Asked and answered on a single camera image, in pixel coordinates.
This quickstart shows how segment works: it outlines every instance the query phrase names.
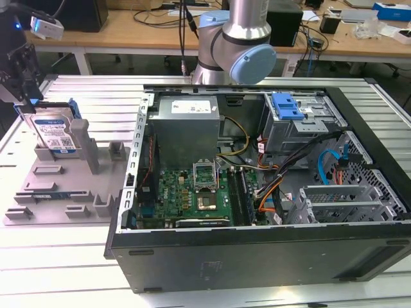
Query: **floor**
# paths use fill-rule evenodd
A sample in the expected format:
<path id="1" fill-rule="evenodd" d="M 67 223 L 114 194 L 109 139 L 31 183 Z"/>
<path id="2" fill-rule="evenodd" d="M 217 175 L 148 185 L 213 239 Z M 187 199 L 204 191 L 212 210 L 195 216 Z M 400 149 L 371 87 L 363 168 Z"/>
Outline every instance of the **floor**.
<path id="1" fill-rule="evenodd" d="M 89 60 L 94 74 L 103 75 L 179 75 L 180 58 L 177 56 L 170 57 L 170 66 L 164 65 L 163 56 L 133 56 L 134 70 L 129 71 L 125 55 L 121 55 L 121 63 L 116 63 L 114 55 L 89 55 Z M 52 69 L 51 65 L 58 60 L 55 53 L 38 53 L 39 64 L 44 74 L 79 74 L 77 64 L 74 58 L 61 63 L 57 68 Z M 187 66 L 189 71 L 193 71 L 197 64 L 195 57 L 188 57 Z M 337 62 L 334 70 L 331 70 L 331 62 L 319 62 L 313 64 L 315 67 L 313 77 L 325 78 L 352 78 L 352 77 L 370 77 L 374 78 L 383 88 L 391 95 L 401 106 L 411 95 L 411 65 L 400 65 L 403 71 L 399 71 L 400 76 L 392 77 L 392 69 L 385 64 L 367 64 L 363 66 L 362 72 L 358 76 L 349 74 L 350 65 L 346 62 Z M 278 60 L 271 76 L 281 76 L 284 67 L 284 60 Z M 301 69 L 296 76 L 304 77 L 307 72 L 308 62 L 304 61 Z M 0 121 L 0 138 L 15 118 L 12 106 L 0 107 L 6 110 L 1 111 Z M 407 104 L 406 109 L 411 113 L 411 101 Z"/>

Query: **blue drive bay latch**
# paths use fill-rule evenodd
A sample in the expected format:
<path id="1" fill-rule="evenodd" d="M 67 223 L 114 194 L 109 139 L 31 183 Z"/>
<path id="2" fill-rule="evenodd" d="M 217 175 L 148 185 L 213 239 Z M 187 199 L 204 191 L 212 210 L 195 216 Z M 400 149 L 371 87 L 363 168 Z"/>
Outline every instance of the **blue drive bay latch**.
<path id="1" fill-rule="evenodd" d="M 289 93 L 272 93 L 272 104 L 280 120 L 303 120 L 304 114 Z"/>

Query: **green circuit board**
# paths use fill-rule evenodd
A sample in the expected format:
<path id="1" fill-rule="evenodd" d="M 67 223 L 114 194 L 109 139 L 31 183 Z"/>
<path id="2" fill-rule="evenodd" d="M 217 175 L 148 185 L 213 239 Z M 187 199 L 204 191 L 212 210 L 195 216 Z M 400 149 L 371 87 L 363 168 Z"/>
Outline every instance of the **green circuit board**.
<path id="1" fill-rule="evenodd" d="M 252 192 L 258 187 L 257 176 L 252 170 L 246 172 L 245 177 Z M 212 178 L 213 175 L 207 172 L 197 173 L 197 182 L 210 182 Z M 144 228 L 162 228 L 165 221 L 174 223 L 180 219 L 226 219 L 233 225 L 227 170 L 222 169 L 218 173 L 218 189 L 215 193 L 195 191 L 192 169 L 161 171 L 159 200 L 152 218 L 143 219 Z"/>

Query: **slotted metal table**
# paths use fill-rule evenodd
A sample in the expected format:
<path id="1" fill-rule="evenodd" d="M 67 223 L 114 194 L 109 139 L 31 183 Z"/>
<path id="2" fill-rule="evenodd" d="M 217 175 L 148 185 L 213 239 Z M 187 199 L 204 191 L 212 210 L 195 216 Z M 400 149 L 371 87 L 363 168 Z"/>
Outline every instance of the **slotted metal table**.
<path id="1" fill-rule="evenodd" d="M 173 76 L 59 76 L 42 84 L 45 99 L 73 98 L 99 146 L 130 145 L 144 84 L 188 84 Z M 268 78 L 274 87 L 339 87 L 411 176 L 411 118 L 363 79 Z M 17 119 L 0 142 L 1 212 L 12 204 L 35 160 L 36 138 Z M 410 307 L 411 257 L 370 282 L 135 295 L 116 261 L 103 257 L 107 225 L 0 225 L 0 306 L 3 307 Z"/>

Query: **blue box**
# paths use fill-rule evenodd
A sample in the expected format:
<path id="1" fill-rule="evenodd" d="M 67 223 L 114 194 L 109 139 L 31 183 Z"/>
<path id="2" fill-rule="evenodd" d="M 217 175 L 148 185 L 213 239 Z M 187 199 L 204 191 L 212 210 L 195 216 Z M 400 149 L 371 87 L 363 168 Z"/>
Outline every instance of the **blue box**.
<path id="1" fill-rule="evenodd" d="M 383 21 L 411 21 L 411 6 L 407 4 L 385 5 L 375 3 L 373 10 L 378 11 L 378 19 Z"/>

